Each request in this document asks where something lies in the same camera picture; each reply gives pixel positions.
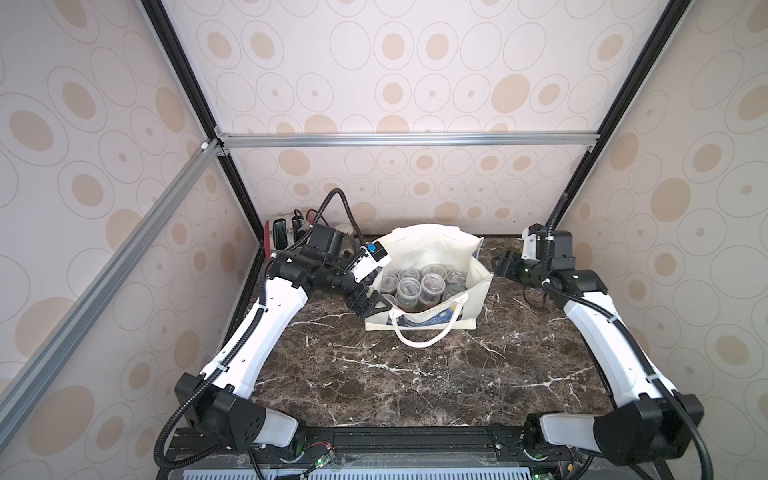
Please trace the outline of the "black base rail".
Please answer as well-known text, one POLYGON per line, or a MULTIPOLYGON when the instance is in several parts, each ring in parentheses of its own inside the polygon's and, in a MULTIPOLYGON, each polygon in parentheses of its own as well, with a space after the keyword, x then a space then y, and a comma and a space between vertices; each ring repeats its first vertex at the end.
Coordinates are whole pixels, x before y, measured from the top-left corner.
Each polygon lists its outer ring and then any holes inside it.
POLYGON ((523 447, 519 427, 323 427, 287 460, 273 446, 212 454, 161 479, 670 479, 665 461, 617 467, 574 447, 523 447))

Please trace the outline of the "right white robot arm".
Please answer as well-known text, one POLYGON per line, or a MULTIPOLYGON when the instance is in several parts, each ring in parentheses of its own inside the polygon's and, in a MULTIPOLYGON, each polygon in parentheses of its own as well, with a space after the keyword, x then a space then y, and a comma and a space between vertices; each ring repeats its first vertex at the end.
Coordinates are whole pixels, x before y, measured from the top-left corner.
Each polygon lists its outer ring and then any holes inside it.
POLYGON ((494 273, 525 286, 540 286, 577 327, 593 356, 614 408, 607 414, 531 414, 529 445, 575 447, 616 466, 678 459, 694 447, 704 479, 713 462, 698 426, 704 407, 683 394, 645 354, 618 313, 607 286, 572 258, 525 259, 507 251, 494 273))

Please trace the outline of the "seed jar in bag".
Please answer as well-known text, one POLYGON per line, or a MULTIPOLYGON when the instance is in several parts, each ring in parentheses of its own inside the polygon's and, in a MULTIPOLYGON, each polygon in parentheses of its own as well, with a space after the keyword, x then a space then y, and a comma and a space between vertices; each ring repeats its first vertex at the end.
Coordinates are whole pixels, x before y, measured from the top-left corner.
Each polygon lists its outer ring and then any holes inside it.
POLYGON ((407 312, 414 312, 419 302, 421 284, 412 277, 406 277, 398 282, 395 294, 397 306, 407 312))
POLYGON ((419 302, 425 308, 432 308, 440 303, 446 288, 445 280, 436 273, 427 273, 421 279, 419 302))
POLYGON ((397 291, 398 284, 399 278, 396 274, 384 274, 380 282, 380 292, 382 294, 394 295, 397 291))

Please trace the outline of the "horizontal aluminium frame bar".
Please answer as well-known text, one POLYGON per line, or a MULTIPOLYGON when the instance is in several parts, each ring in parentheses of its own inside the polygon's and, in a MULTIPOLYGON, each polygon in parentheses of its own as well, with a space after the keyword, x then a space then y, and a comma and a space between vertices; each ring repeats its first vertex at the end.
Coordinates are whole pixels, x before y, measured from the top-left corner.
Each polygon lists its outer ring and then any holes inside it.
POLYGON ((223 134, 221 142, 229 149, 523 145, 592 146, 597 143, 599 138, 600 135, 597 132, 590 131, 223 134))

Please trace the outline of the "left diagonal aluminium bar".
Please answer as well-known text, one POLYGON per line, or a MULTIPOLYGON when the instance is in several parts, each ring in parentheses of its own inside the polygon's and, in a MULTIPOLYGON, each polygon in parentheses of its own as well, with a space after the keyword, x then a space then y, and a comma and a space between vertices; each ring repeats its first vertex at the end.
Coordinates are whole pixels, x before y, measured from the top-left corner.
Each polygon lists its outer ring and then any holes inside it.
POLYGON ((2 449, 7 448, 221 146, 220 140, 211 138, 197 150, 25 364, 1 401, 2 449))

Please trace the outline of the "red chrome toaster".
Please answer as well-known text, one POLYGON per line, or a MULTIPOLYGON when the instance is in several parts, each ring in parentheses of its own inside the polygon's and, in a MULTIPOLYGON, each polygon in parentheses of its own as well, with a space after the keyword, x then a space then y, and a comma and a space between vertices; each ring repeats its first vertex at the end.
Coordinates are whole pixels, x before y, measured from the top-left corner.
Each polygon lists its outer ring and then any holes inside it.
POLYGON ((264 226, 265 256, 271 258, 297 242, 310 229, 315 209, 305 211, 294 208, 287 213, 271 214, 264 226))

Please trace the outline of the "cream canvas tote bag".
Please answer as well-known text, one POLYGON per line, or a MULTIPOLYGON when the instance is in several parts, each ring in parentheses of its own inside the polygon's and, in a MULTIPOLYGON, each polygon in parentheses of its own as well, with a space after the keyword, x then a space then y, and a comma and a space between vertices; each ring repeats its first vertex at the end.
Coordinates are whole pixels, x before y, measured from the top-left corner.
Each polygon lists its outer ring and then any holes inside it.
POLYGON ((390 262, 372 289, 391 306, 365 320, 367 331, 392 331, 416 349, 454 330, 473 330, 493 274, 479 260, 484 239, 456 226, 402 227, 378 239, 390 262))

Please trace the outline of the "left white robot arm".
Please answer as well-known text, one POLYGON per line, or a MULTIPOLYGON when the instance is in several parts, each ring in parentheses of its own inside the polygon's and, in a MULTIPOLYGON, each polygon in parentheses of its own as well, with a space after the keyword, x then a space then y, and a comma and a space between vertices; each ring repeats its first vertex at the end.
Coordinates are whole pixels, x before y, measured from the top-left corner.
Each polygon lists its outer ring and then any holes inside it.
POLYGON ((250 396, 256 380, 311 294, 340 295, 361 319, 389 309, 364 280, 390 260, 380 242, 363 246, 349 262, 322 259, 309 248, 275 255, 266 266, 260 296, 236 333, 198 375, 185 374, 177 382, 180 405, 158 434, 153 451, 156 465, 180 469, 220 450, 242 453, 261 444, 284 449, 293 458, 300 456, 305 441, 302 423, 253 403, 250 396), (172 460, 165 446, 181 419, 213 443, 200 453, 172 460))

